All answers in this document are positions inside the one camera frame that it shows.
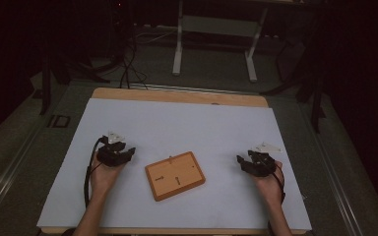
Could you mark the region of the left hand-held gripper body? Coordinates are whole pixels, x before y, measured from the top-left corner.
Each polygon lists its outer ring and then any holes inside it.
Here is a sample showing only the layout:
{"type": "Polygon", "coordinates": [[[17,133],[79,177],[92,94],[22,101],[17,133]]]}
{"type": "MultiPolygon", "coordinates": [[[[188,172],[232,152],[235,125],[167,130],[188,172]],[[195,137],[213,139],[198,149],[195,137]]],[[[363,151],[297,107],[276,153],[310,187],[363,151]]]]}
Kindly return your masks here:
{"type": "Polygon", "coordinates": [[[114,132],[109,132],[106,136],[103,136],[101,138],[101,142],[103,143],[103,146],[98,149],[96,155],[96,158],[99,162],[109,167],[115,167],[126,163],[123,162],[121,159],[122,150],[113,151],[111,149],[112,144],[118,142],[124,143],[123,137],[119,136],[114,132]]]}

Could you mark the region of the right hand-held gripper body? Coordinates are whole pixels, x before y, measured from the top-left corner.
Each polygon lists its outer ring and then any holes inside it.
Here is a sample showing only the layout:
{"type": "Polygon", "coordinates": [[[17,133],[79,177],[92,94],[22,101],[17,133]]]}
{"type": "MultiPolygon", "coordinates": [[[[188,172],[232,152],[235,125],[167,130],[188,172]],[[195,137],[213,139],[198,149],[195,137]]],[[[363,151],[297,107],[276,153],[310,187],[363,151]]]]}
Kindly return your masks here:
{"type": "Polygon", "coordinates": [[[271,153],[281,152],[282,150],[279,147],[275,147],[267,143],[261,143],[260,145],[249,150],[258,151],[263,154],[262,160],[252,160],[250,158],[249,174],[252,174],[255,177],[266,177],[276,171],[276,161],[271,157],[271,153]]]}

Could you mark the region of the person's left hand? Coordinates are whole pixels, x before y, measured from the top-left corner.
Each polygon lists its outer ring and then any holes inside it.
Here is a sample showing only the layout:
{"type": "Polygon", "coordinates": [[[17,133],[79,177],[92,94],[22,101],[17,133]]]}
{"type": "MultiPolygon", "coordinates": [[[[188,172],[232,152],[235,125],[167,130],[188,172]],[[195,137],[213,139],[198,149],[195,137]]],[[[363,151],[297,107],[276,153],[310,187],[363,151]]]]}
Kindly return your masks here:
{"type": "Polygon", "coordinates": [[[95,158],[91,169],[91,199],[95,200],[99,198],[105,198],[113,188],[119,174],[124,167],[124,164],[109,167],[95,158]]]}

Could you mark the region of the person's right hand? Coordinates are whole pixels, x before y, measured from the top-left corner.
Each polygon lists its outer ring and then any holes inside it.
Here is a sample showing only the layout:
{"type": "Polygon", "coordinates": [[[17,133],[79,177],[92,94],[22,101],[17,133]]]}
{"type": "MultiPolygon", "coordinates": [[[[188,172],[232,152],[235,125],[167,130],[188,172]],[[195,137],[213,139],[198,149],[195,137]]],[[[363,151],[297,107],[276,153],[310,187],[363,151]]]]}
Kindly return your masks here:
{"type": "Polygon", "coordinates": [[[267,177],[255,177],[251,175],[251,178],[258,189],[260,195],[266,202],[280,202],[284,200],[284,174],[282,170],[283,165],[277,161],[276,171],[267,177]]]}

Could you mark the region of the wooden tray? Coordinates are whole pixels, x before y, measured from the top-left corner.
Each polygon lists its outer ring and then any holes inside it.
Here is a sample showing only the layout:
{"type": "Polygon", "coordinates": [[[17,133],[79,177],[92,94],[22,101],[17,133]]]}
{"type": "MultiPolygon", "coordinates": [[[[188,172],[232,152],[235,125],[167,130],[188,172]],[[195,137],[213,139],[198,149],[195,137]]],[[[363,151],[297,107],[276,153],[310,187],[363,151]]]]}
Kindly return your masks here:
{"type": "Polygon", "coordinates": [[[147,165],[145,171],[157,202],[199,187],[206,182],[205,175],[192,151],[147,165]],[[180,185],[176,183],[175,177],[179,178],[180,185]]]}

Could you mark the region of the white paper sheet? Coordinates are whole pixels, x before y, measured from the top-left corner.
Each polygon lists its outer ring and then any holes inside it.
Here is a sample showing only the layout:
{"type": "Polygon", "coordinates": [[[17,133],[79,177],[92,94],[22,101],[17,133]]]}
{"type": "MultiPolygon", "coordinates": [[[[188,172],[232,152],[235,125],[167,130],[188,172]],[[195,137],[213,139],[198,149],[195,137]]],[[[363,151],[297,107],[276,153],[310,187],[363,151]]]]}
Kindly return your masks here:
{"type": "Polygon", "coordinates": [[[38,227],[48,233],[74,227],[82,217],[86,168],[97,139],[114,132],[135,155],[110,192],[102,217],[104,229],[126,234],[173,230],[238,230],[253,234],[267,227],[260,195],[236,161],[266,143],[278,148],[283,164],[283,210],[291,229],[311,223],[270,108],[91,99],[44,204],[38,227]],[[145,173],[147,165],[191,151],[205,184],[156,201],[145,173]]]}

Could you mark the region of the black metal stand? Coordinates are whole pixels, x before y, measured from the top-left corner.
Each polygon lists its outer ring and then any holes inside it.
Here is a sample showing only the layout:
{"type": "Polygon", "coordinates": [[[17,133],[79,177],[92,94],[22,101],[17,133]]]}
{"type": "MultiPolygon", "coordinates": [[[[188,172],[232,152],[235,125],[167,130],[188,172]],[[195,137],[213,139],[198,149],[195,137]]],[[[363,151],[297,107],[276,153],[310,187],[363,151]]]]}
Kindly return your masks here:
{"type": "Polygon", "coordinates": [[[62,85],[72,80],[70,72],[77,72],[86,80],[107,83],[98,73],[105,72],[119,65],[124,58],[124,50],[113,37],[113,29],[108,31],[106,56],[108,64],[94,68],[82,35],[75,24],[69,21],[46,22],[40,27],[40,50],[42,60],[42,89],[40,115],[46,113],[51,104],[51,76],[62,85]]]}
{"type": "Polygon", "coordinates": [[[305,48],[293,71],[288,74],[288,80],[280,86],[261,91],[262,95],[276,95],[287,89],[298,87],[295,99],[299,103],[312,100],[310,123],[313,130],[319,134],[319,119],[322,114],[322,90],[326,72],[321,68],[322,59],[319,56],[318,33],[322,25],[321,20],[313,24],[308,38],[305,40],[305,48]]]}

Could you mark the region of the white metal table frame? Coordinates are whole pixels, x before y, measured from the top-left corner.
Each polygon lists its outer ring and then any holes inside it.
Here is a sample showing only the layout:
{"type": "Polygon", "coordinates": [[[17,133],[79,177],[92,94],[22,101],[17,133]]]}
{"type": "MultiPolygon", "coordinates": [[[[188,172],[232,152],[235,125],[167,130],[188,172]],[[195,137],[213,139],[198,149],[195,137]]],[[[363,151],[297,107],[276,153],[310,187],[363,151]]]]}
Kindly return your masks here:
{"type": "Polygon", "coordinates": [[[178,0],[177,40],[171,74],[173,76],[179,76],[181,72],[183,54],[182,36],[185,31],[242,36],[252,39],[251,46],[244,52],[244,58],[250,82],[257,83],[258,77],[253,55],[268,15],[268,8],[261,10],[257,22],[251,22],[185,15],[183,13],[183,6],[184,0],[178,0]]]}

